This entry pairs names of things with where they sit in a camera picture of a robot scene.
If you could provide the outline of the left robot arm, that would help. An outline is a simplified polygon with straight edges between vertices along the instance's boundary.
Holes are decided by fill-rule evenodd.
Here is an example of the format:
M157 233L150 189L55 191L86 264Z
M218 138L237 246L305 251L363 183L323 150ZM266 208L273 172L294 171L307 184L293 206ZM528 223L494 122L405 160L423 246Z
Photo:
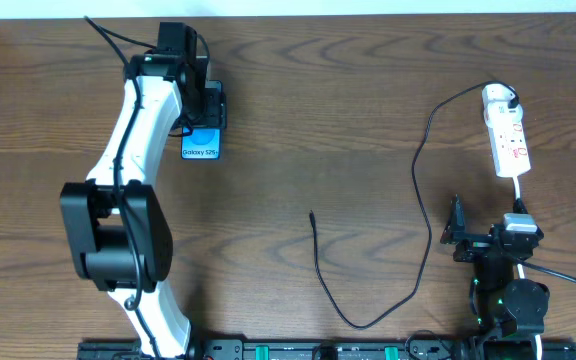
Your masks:
M168 275L173 240L155 191L171 131L184 139L212 135L190 158L217 157L226 120L223 85L208 56L135 56L109 142L82 182L67 182L60 208L77 275L122 308L139 336L139 354L193 358L192 325Z

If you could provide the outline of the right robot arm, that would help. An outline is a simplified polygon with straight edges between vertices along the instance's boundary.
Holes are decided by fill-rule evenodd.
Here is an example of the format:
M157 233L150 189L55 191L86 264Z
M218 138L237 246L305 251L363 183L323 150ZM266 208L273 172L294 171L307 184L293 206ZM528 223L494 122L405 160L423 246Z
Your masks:
M519 277L514 268L533 255L543 237L521 200L488 233L470 233L462 202L453 198L440 242L455 247L454 261L474 266L469 301L479 322L479 333L455 351L459 359L537 357L535 337L544 332L550 292L542 283Z

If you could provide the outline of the blue Galaxy smartphone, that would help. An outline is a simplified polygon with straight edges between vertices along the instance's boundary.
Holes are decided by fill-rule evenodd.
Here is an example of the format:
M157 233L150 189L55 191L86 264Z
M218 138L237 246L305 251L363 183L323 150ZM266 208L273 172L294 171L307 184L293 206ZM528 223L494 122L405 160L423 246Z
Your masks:
M217 160L222 132L227 128L227 103L221 81L208 81L204 92L207 108L203 117L182 128L181 157L184 160Z

